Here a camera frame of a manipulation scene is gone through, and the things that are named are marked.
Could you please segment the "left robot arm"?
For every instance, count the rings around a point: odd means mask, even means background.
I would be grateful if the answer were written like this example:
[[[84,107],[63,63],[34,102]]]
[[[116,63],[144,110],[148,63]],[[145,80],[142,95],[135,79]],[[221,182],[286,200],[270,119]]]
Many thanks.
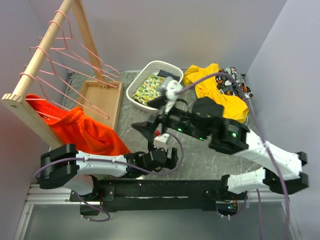
[[[174,171],[179,161],[177,149],[168,151],[167,146],[165,141],[155,141],[148,144],[148,152],[109,156],[83,152],[69,143],[44,153],[34,177],[41,189],[65,187],[94,201],[100,194],[97,175],[138,178],[160,175],[162,169]]]

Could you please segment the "black white orange patterned garment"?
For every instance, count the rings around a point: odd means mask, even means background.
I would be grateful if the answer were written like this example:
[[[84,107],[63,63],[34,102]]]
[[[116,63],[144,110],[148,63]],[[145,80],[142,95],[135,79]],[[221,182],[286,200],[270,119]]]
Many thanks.
[[[222,94],[237,96],[242,100],[244,98],[250,99],[254,96],[251,89],[246,86],[244,80],[238,75],[235,67],[220,68],[219,72],[228,74],[233,78],[233,80],[229,80],[222,75],[215,77],[217,88]]]

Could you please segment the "lemon print garment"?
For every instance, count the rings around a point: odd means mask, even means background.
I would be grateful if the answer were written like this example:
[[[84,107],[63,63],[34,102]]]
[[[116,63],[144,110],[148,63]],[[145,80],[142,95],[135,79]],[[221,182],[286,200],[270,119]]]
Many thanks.
[[[131,95],[132,99],[144,106],[148,106],[148,102],[158,98],[161,93],[159,87],[164,81],[164,77],[150,75]]]

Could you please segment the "orange mesh shorts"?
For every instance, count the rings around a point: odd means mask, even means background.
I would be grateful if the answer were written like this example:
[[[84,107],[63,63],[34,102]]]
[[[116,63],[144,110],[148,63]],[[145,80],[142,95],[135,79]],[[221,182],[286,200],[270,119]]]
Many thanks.
[[[45,123],[64,144],[75,144],[79,151],[104,156],[125,155],[131,152],[111,127],[93,120],[84,111],[75,115],[68,113],[61,121]]]

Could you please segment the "yellow garment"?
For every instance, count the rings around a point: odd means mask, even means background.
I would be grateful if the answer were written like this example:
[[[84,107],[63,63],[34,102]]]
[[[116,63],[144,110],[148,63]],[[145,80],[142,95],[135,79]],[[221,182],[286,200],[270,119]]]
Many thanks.
[[[200,78],[218,72],[231,75],[247,98],[253,96],[250,88],[240,82],[236,68],[227,67],[223,69],[217,63],[212,63],[205,68],[191,65],[184,74],[183,83],[185,86],[189,86]],[[236,85],[227,77],[211,77],[197,84],[194,90],[197,98],[209,97],[217,104],[222,105],[224,107],[224,118],[233,119],[240,123],[246,122],[249,113],[248,106],[238,92]]]

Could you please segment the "white plastic laundry basket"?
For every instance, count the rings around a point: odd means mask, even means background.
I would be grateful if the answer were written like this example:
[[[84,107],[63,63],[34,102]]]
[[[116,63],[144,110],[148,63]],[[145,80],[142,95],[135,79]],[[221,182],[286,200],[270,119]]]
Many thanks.
[[[136,106],[137,108],[139,108],[147,113],[150,113],[150,114],[155,114],[158,110],[156,108],[146,106],[146,105],[143,105],[139,102],[134,101],[132,98],[132,94],[134,93],[134,91],[136,91],[138,89],[138,87],[145,80],[147,80],[147,78],[150,75],[157,76],[157,74],[159,73],[160,70],[165,70],[169,73],[172,73],[176,76],[179,76],[180,77],[180,81],[178,81],[179,83],[181,83],[184,78],[184,73],[179,67],[172,65],[170,63],[164,62],[164,61],[154,60],[154,61],[149,62],[143,68],[143,70],[135,77],[135,79],[132,81],[132,83],[129,85],[129,87],[126,90],[126,96],[131,101],[131,103],[134,106]]]

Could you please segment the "dark navy garment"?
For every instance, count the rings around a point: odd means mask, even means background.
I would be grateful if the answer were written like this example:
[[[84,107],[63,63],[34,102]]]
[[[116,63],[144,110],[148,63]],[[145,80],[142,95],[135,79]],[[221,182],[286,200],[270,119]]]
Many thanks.
[[[180,77],[178,75],[175,75],[173,73],[170,73],[170,72],[162,70],[162,69],[158,72],[157,76],[162,77],[162,78],[171,77],[176,81],[180,81]]]

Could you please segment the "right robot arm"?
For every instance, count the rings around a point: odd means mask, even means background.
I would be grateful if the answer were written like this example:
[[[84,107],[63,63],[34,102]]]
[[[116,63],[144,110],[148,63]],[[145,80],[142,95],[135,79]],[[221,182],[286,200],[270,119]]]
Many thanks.
[[[162,131],[178,131],[200,141],[210,138],[208,147],[218,153],[238,156],[257,163],[261,167],[242,174],[221,177],[219,194],[231,199],[245,191],[269,189],[273,193],[292,195],[309,187],[309,176],[303,173],[307,154],[292,153],[269,142],[263,142],[248,126],[223,117],[224,107],[209,97],[198,98],[191,110],[173,106],[166,111],[168,102],[159,97],[155,100],[158,112],[147,121],[131,126],[149,142],[155,139],[159,125]]]

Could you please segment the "wooden clothes rack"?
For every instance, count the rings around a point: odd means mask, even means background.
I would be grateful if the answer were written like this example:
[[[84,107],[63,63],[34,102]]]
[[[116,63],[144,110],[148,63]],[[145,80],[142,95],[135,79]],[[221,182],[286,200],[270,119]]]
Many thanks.
[[[65,45],[64,48],[53,46],[54,42],[59,39],[58,34],[65,33],[63,23],[69,20],[69,11],[73,12],[82,36],[83,42],[79,42],[78,45],[86,50],[88,60],[82,58],[69,47],[69,41],[77,41],[72,33],[69,37],[61,37]],[[84,83],[84,89],[78,93],[79,99],[76,100],[76,104],[84,107],[86,109],[85,112],[95,121],[105,124],[111,129],[117,127],[123,95],[123,84],[118,81],[120,72],[114,67],[105,64],[99,57],[82,1],[64,0],[62,2],[59,9],[55,12],[53,20],[49,22],[45,35],[41,37],[39,45],[35,46],[34,50],[35,52],[25,67],[24,72],[19,75],[20,79],[14,91],[4,94],[1,99],[1,102],[8,109],[50,147],[58,148],[62,146],[64,144],[63,141],[45,123],[42,118],[43,114],[32,108],[26,101],[26,96],[34,82],[37,82],[40,86],[46,84],[51,89],[56,90],[55,86],[40,78],[39,73],[42,72],[44,62],[48,62],[52,67],[50,75],[60,78],[55,69],[58,63],[52,61],[49,53],[55,51],[64,55],[66,51],[69,51],[68,57],[91,67],[94,71],[94,76],[86,76],[87,80]]]

